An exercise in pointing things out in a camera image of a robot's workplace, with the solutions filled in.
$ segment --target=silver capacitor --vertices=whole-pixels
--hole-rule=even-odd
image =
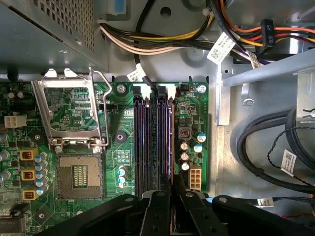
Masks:
[[[43,178],[44,176],[46,176],[48,174],[48,170],[47,169],[44,169],[44,170],[41,170],[41,171],[37,171],[35,173],[35,178],[36,179],[41,179]]]
[[[5,143],[8,140],[8,135],[6,133],[0,133],[0,144]]]
[[[47,161],[42,161],[40,163],[35,164],[35,170],[36,171],[41,171],[47,167]]]
[[[0,173],[0,183],[7,181],[11,178],[11,173],[9,171],[3,171]]]
[[[42,187],[44,186],[44,184],[46,184],[48,182],[48,177],[47,176],[44,176],[42,179],[37,179],[35,181],[35,185],[37,187]]]
[[[44,195],[49,189],[49,186],[48,184],[44,184],[42,187],[36,189],[36,193],[39,195],[39,196],[42,196]]]
[[[10,157],[10,153],[3,150],[0,151],[0,161],[5,161],[6,159],[8,159]]]
[[[47,158],[47,154],[44,153],[44,152],[42,152],[40,155],[36,155],[36,156],[35,156],[34,161],[35,161],[36,163],[40,163],[40,162],[46,160],[46,158]]]

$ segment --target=white connector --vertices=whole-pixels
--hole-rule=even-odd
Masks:
[[[5,128],[19,128],[26,126],[26,116],[7,116],[4,117]]]
[[[198,165],[193,165],[189,170],[189,188],[201,190],[201,169]]]

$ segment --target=mounting screw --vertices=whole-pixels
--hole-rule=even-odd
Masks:
[[[186,196],[191,198],[191,197],[193,197],[193,193],[192,192],[187,192]]]
[[[219,201],[222,203],[227,203],[227,199],[226,198],[219,198]]]
[[[124,93],[124,92],[126,92],[126,87],[125,87],[125,85],[117,85],[117,92],[118,92],[118,93]]]
[[[57,154],[61,154],[61,153],[63,152],[62,147],[61,147],[61,146],[55,147],[55,152],[56,152]]]
[[[100,146],[96,146],[96,147],[94,147],[94,151],[95,151],[95,153],[101,153],[103,151],[103,149]]]

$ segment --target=green circuit board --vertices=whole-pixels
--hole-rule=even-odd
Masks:
[[[126,92],[120,94],[117,86],[123,84]],[[202,170],[201,191],[206,192],[207,183],[207,141],[202,144],[201,153],[195,153],[191,144],[196,141],[194,132],[202,131],[208,134],[208,93],[200,94],[197,87],[200,84],[208,87],[207,83],[184,83],[188,90],[180,91],[182,83],[175,83],[178,88],[175,99],[175,162],[176,174],[182,174],[187,183],[188,175],[181,168],[180,139],[178,127],[184,126],[191,129],[191,139],[187,140],[190,154],[189,161]],[[102,130],[105,130],[104,112],[102,106],[107,107],[108,128],[110,145],[103,155],[94,155],[86,146],[69,147],[64,149],[65,156],[92,156],[100,166],[100,195],[86,199],[73,198],[63,199],[60,190],[60,179],[58,179],[60,159],[62,157],[49,150],[47,137],[42,125],[41,116],[35,99],[32,98],[32,86],[30,83],[6,83],[1,84],[0,91],[0,133],[6,134],[7,140],[0,144],[1,150],[9,153],[7,160],[0,162],[0,173],[8,171],[11,178],[0,184],[0,221],[9,214],[9,210],[18,203],[30,203],[30,210],[25,214],[23,221],[23,232],[12,235],[34,235],[77,214],[102,204],[121,194],[135,194],[134,174],[134,139],[133,139],[133,92],[135,83],[112,83],[113,92],[110,94],[107,104],[102,102],[102,94],[107,91],[105,83],[95,83],[97,105],[99,106],[99,118]],[[22,91],[29,98],[19,99],[17,93]],[[96,128],[96,123],[89,115],[90,102],[87,89],[85,88],[62,88],[49,89],[45,91],[49,108],[54,112],[51,126],[56,130],[65,131],[87,131]],[[4,116],[26,115],[27,126],[19,128],[5,128]],[[117,132],[126,134],[123,143],[116,142]],[[47,185],[49,189],[34,201],[24,201],[23,191],[34,189],[34,180],[23,180],[24,170],[34,170],[35,162],[21,160],[21,151],[36,150],[38,154],[47,154],[46,169]],[[118,170],[124,166],[125,181],[119,183]],[[74,188],[85,189],[87,174],[82,166],[74,166],[76,185]]]

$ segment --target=perforated metal panel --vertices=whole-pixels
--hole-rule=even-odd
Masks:
[[[76,41],[94,52],[93,0],[30,0],[70,34],[82,37]]]

